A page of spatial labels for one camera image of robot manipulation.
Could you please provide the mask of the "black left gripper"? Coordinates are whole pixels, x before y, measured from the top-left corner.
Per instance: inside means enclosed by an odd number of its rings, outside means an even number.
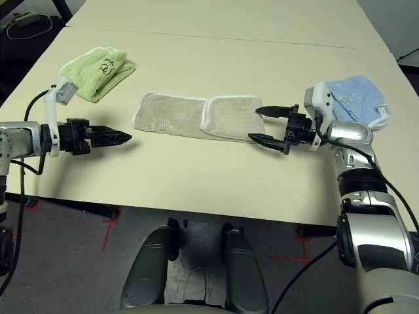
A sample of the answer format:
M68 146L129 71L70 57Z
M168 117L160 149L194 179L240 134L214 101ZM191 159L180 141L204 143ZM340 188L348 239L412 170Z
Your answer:
M58 126L60 136L60 151L71 154L90 154L90 146L86 131L89 128L92 147L112 147L122 145L132 136L123 131L114 130L107 126L90 126L87 119L68 118Z

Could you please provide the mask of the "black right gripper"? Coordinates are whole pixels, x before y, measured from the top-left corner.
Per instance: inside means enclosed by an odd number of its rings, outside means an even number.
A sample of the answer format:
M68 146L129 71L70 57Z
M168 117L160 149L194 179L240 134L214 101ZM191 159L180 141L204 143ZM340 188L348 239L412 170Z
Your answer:
M254 142L283 154L289 154L292 145L311 145L315 131L312 129L312 119L305 114L299 113L299 106L292 107L264 106L255 110L256 113L271 118L287 118L284 140L274 138L271 135L262 133L249 133L247 136Z

